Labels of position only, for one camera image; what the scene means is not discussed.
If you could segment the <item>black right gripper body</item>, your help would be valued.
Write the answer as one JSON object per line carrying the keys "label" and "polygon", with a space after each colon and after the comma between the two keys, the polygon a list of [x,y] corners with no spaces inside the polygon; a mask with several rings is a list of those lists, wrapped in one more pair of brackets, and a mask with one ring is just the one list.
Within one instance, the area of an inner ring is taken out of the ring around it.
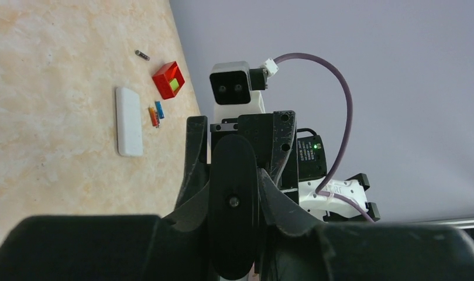
{"label": "black right gripper body", "polygon": [[[238,118],[224,119],[221,123],[211,124],[211,147],[214,148],[217,142],[226,135],[243,136],[255,151],[257,165],[268,172],[272,155],[272,115],[273,112],[241,115]],[[297,154],[297,186],[277,186],[281,192],[286,194],[298,194],[297,136],[294,148]]]}

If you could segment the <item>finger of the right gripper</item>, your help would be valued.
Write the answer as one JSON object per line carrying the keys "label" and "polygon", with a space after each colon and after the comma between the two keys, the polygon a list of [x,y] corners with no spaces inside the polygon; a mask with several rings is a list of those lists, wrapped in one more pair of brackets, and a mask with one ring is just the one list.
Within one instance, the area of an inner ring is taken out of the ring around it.
{"label": "finger of the right gripper", "polygon": [[274,111],[269,176],[276,186],[297,186],[296,113]]}

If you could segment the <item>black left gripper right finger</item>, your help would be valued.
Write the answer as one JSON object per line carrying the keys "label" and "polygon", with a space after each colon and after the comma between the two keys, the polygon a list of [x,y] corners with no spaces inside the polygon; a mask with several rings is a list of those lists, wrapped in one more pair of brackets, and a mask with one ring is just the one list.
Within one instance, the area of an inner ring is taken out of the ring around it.
{"label": "black left gripper right finger", "polygon": [[262,280],[474,280],[474,242],[447,225],[326,224],[260,172]]}

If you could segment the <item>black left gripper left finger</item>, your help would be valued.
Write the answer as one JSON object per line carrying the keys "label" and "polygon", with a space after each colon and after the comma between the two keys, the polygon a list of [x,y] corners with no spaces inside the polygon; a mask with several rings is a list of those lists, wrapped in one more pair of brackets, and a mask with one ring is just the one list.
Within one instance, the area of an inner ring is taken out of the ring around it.
{"label": "black left gripper left finger", "polygon": [[0,280],[205,280],[197,234],[156,215],[34,216],[0,246]]}

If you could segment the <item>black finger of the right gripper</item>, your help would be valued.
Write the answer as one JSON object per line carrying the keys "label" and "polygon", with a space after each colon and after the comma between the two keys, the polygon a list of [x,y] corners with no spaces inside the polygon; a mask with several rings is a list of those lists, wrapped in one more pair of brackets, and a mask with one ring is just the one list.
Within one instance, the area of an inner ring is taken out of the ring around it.
{"label": "black finger of the right gripper", "polygon": [[191,116],[186,122],[186,145],[183,181],[178,192],[175,208],[199,193],[208,182],[208,118]]}

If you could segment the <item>orange battery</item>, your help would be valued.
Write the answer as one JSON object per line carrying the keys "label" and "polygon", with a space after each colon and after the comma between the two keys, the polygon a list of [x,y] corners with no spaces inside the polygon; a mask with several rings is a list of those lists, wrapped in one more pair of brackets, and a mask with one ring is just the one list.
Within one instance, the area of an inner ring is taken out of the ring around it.
{"label": "orange battery", "polygon": [[149,107],[148,111],[149,111],[152,126],[155,127],[155,128],[159,128],[160,127],[160,121],[159,121],[159,116],[158,116],[157,111],[155,110],[154,107]]}

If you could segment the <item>blue battery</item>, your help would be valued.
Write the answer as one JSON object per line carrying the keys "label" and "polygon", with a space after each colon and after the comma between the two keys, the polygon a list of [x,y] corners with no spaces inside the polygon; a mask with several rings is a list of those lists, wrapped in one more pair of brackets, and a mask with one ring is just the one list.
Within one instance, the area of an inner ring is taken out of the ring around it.
{"label": "blue battery", "polygon": [[159,119],[164,119],[164,112],[163,107],[160,101],[155,101],[155,107],[158,114]]}

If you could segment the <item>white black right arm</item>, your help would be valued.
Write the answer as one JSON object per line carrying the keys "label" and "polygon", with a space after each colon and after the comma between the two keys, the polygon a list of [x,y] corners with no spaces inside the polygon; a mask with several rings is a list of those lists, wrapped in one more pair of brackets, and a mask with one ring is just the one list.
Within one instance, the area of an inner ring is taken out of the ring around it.
{"label": "white black right arm", "polygon": [[474,242],[448,225],[384,224],[365,174],[325,181],[319,136],[292,111],[186,123],[178,207],[202,212],[217,275],[262,280],[474,280]]}

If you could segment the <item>white remote control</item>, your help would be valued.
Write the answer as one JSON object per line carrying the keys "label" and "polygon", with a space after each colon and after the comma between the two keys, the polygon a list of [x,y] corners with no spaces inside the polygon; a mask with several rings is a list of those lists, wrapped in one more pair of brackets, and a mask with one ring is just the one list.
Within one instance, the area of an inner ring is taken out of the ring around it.
{"label": "white remote control", "polygon": [[143,155],[140,96],[126,87],[117,87],[115,98],[118,153],[140,157]]}

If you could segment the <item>green block in bin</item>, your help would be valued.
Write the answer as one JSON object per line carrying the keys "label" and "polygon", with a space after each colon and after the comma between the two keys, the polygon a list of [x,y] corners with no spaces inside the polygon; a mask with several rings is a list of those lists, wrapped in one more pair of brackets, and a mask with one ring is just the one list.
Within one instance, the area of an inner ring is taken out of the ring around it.
{"label": "green block in bin", "polygon": [[169,81],[169,86],[170,86],[172,92],[177,92],[178,89],[180,88],[180,84],[179,84],[179,82],[176,78],[172,78]]}

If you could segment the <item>red plastic bin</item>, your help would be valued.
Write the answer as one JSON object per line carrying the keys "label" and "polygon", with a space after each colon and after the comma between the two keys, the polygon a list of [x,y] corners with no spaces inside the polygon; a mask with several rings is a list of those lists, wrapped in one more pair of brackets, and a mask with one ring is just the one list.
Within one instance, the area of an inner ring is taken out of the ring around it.
{"label": "red plastic bin", "polygon": [[[172,92],[169,81],[176,78],[180,84],[177,92]],[[164,100],[176,97],[182,86],[185,84],[185,78],[176,61],[172,61],[161,66],[154,75],[152,80],[159,91],[160,96]]]}

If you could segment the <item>small grey battery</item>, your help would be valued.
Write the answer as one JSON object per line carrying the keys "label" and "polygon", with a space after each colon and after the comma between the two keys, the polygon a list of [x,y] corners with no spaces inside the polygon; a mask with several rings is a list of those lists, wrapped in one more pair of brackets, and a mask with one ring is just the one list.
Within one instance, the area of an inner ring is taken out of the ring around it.
{"label": "small grey battery", "polygon": [[140,50],[135,50],[135,54],[146,61],[150,60],[150,57],[146,55],[145,53],[141,52]]}

